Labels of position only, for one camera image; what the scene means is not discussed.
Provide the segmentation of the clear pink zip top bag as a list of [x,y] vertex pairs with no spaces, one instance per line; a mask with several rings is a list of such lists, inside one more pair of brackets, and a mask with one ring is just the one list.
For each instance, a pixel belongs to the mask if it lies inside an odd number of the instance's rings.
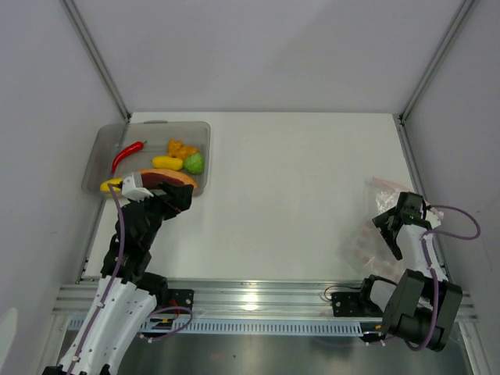
[[395,207],[399,194],[408,190],[376,177],[365,182],[362,201],[365,211],[341,247],[344,260],[360,278],[374,274],[397,281],[404,273],[405,263],[394,257],[373,218]]

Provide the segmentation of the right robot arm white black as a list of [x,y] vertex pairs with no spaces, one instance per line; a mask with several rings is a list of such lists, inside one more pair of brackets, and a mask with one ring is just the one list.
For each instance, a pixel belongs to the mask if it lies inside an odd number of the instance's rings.
[[382,317],[381,330],[402,339],[413,351],[441,351],[463,299],[462,288],[439,270],[433,250],[430,214],[422,196],[402,192],[395,207],[372,219],[396,260],[410,260],[385,303],[373,288],[379,276],[367,277],[357,295],[358,309]]

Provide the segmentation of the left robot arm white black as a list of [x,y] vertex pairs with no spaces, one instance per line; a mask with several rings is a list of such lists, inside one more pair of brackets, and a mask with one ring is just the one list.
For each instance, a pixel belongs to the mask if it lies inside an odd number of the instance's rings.
[[107,185],[117,210],[115,234],[103,260],[97,291],[66,354],[45,374],[115,374],[141,325],[175,305],[165,277],[147,272],[155,237],[167,220],[190,209],[194,186],[161,181],[148,190],[132,176]]

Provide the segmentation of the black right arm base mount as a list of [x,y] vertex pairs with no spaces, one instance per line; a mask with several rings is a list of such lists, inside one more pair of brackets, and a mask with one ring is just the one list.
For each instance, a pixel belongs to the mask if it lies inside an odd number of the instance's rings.
[[339,291],[331,295],[335,317],[382,317],[382,309],[359,291]]

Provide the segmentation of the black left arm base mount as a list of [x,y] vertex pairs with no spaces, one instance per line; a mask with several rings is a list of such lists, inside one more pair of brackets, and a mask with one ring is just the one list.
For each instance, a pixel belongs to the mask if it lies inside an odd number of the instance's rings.
[[170,289],[166,306],[173,307],[172,314],[175,316],[188,314],[182,308],[192,309],[194,296],[195,291],[192,289]]

